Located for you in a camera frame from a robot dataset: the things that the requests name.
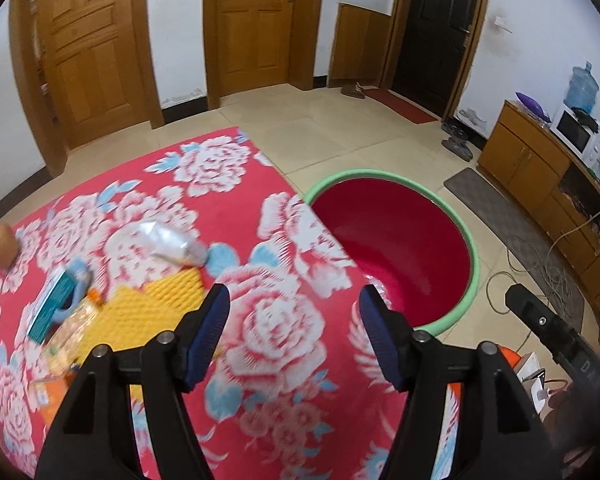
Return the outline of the cracker snack bag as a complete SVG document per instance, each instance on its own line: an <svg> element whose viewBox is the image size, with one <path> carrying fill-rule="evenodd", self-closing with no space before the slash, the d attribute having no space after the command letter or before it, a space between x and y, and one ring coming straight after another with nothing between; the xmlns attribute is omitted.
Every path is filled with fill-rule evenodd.
<svg viewBox="0 0 600 480"><path fill-rule="evenodd" d="M102 310L102 294L90 288L68 318L54 331L43 346L42 356L48 374L59 377L68 373L83 360L81 342L87 329Z"/></svg>

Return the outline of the yellow foam fruit net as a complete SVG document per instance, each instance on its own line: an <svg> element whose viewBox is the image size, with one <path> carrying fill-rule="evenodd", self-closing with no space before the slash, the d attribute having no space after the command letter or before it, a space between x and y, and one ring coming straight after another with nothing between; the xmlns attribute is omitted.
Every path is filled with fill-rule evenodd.
<svg viewBox="0 0 600 480"><path fill-rule="evenodd" d="M196 268L147 282L142 289L119 286L84 330L74 359L82 363L98 344L114 351L141 347L158 333L174 330L186 313L201 306L205 294Z"/></svg>

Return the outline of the teal white medicine box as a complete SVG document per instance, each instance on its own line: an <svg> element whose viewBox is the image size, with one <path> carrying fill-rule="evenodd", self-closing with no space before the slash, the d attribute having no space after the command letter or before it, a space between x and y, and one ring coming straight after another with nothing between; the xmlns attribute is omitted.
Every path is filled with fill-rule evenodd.
<svg viewBox="0 0 600 480"><path fill-rule="evenodd" d="M36 344L44 344L52 328L76 310L92 279L90 267L81 258L74 258L50 272L32 304L27 337Z"/></svg>

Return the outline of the orange cardboard box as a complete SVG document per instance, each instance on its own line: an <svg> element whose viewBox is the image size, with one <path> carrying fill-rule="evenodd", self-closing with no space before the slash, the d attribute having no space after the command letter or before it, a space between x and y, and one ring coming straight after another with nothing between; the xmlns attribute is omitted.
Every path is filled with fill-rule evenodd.
<svg viewBox="0 0 600 480"><path fill-rule="evenodd" d="M66 376L39 379L30 385L30 393L47 428L52 426L70 385L71 379Z"/></svg>

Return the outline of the red green-rimmed trash basin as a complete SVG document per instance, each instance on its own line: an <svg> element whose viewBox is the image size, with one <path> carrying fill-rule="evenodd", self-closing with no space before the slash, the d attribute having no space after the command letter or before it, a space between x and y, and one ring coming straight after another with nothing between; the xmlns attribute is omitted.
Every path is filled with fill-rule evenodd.
<svg viewBox="0 0 600 480"><path fill-rule="evenodd" d="M423 185L377 169L333 174L304 201L361 272L384 286L389 308L439 336L474 302L478 250L466 223Z"/></svg>

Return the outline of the white power strip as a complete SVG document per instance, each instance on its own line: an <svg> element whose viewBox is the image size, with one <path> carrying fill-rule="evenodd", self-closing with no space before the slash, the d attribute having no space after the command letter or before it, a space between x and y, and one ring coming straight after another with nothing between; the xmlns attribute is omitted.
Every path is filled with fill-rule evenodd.
<svg viewBox="0 0 600 480"><path fill-rule="evenodd" d="M514 372L528 394L535 411L540 414L550 400L546 370L534 352L525 354L514 366Z"/></svg>

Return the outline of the white plastic bag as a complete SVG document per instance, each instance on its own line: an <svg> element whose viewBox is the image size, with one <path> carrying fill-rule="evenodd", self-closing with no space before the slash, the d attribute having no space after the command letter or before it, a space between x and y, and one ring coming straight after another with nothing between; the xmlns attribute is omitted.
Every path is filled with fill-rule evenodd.
<svg viewBox="0 0 600 480"><path fill-rule="evenodd" d="M208 260L208 247L196 236L159 221L133 222L124 228L132 246L142 256L157 257L178 266L201 268Z"/></svg>

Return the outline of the white microwave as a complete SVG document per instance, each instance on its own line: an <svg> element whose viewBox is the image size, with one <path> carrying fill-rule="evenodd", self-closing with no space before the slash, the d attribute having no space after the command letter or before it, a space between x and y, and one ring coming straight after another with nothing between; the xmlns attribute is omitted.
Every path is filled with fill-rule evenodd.
<svg viewBox="0 0 600 480"><path fill-rule="evenodd" d="M586 162L596 147L600 122L582 108L574 110L562 103L550 124L550 131L582 162Z"/></svg>

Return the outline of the grey slippers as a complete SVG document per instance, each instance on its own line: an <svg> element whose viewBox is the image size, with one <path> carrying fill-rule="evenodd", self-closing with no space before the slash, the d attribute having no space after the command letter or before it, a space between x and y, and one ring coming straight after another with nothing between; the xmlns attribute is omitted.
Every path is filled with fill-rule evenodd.
<svg viewBox="0 0 600 480"><path fill-rule="evenodd" d="M471 162L474 155L467 144L468 137L464 131L450 122L444 122L441 125L441 129L448 135L446 139L441 141L441 145L460 159L463 159L464 162Z"/></svg>

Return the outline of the purple object on cabinet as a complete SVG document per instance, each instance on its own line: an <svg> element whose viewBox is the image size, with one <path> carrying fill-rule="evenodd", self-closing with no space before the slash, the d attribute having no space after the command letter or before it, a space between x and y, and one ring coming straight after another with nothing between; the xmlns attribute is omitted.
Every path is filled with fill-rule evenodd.
<svg viewBox="0 0 600 480"><path fill-rule="evenodd" d="M519 102L530 112L533 116L538 118L541 122L551 122L550 116L548 116L543 107L535 101L531 96L527 96L522 92L517 92L516 97Z"/></svg>

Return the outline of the red door mat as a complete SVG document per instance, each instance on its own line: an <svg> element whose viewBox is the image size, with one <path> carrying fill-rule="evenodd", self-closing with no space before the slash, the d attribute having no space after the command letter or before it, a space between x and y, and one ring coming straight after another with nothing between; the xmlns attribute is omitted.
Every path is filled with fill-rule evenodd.
<svg viewBox="0 0 600 480"><path fill-rule="evenodd" d="M426 110L422 110L411 102L405 101L400 96L395 96L386 89L366 89L365 95L389 107L390 110L393 110L396 114L413 124L422 125L437 121L437 118L430 115Z"/></svg>

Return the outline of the brown shoe by door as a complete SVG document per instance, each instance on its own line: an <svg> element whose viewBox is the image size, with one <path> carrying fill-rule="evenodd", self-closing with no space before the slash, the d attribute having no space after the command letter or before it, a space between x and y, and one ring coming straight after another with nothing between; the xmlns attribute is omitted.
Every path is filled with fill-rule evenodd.
<svg viewBox="0 0 600 480"><path fill-rule="evenodd" d="M353 84L344 84L340 89L340 93L348 98L365 99L364 88L357 82L354 82Z"/></svg>

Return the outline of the wooden door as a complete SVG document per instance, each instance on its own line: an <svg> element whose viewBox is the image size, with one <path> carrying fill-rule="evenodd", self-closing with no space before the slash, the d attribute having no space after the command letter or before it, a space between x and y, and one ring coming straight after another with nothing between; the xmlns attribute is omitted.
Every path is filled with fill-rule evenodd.
<svg viewBox="0 0 600 480"><path fill-rule="evenodd" d="M148 0L9 0L16 86L52 177L74 148L141 122L163 126Z"/></svg>
<svg viewBox="0 0 600 480"><path fill-rule="evenodd" d="M237 92L313 88L323 0L202 0L211 108Z"/></svg>

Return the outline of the dark entrance door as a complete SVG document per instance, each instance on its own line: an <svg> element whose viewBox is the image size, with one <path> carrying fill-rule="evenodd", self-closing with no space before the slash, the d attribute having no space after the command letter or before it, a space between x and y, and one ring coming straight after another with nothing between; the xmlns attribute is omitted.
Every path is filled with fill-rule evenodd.
<svg viewBox="0 0 600 480"><path fill-rule="evenodd" d="M394 0L380 85L441 119L460 102L488 0Z"/></svg>

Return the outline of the middle wooden door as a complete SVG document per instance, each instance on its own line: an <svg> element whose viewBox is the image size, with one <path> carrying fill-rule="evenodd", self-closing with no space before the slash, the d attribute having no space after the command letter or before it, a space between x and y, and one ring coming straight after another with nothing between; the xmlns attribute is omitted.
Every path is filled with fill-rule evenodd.
<svg viewBox="0 0 600 480"><path fill-rule="evenodd" d="M211 108L237 92L313 88L323 0L202 0Z"/></svg>

